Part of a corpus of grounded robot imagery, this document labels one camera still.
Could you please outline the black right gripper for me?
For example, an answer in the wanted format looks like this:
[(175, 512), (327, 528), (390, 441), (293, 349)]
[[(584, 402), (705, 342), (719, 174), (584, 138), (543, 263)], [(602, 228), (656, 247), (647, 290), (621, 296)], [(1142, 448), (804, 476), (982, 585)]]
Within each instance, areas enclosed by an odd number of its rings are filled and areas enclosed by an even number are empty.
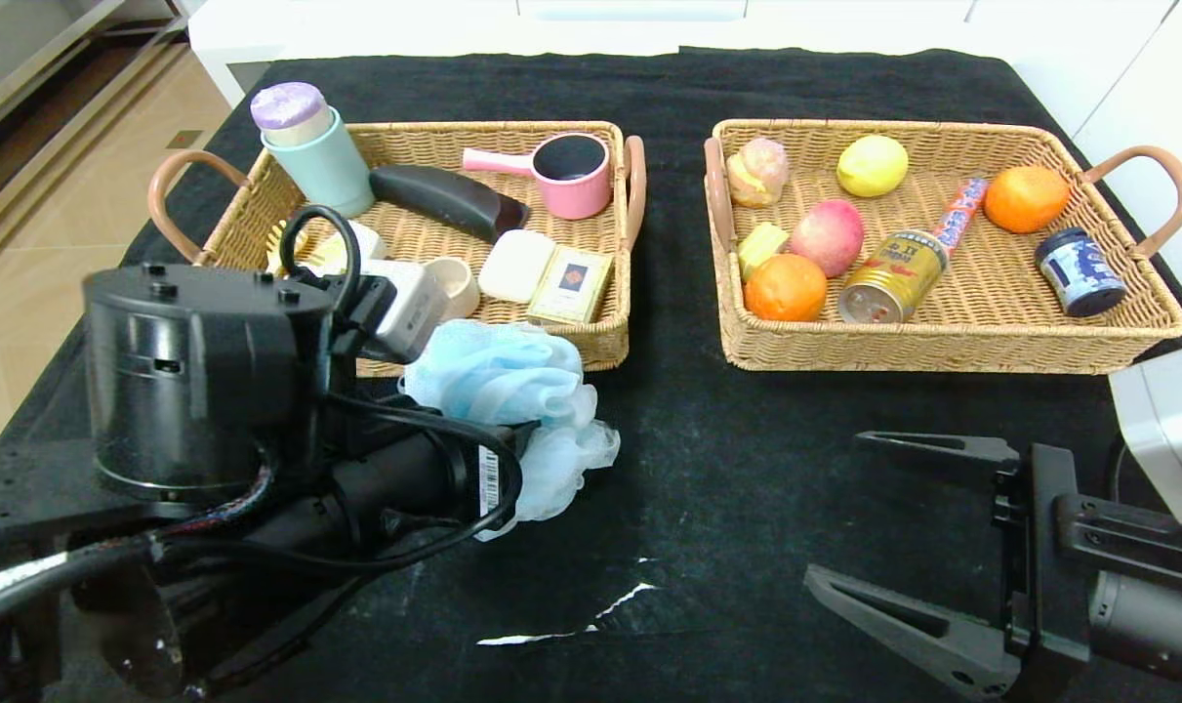
[(1002, 437), (865, 431), (855, 444), (931, 476), (992, 476), (1005, 530), (1002, 624), (812, 564), (826, 608), (973, 702), (1056, 702), (1095, 657), (1182, 685), (1182, 525), (1078, 490), (1076, 458)]

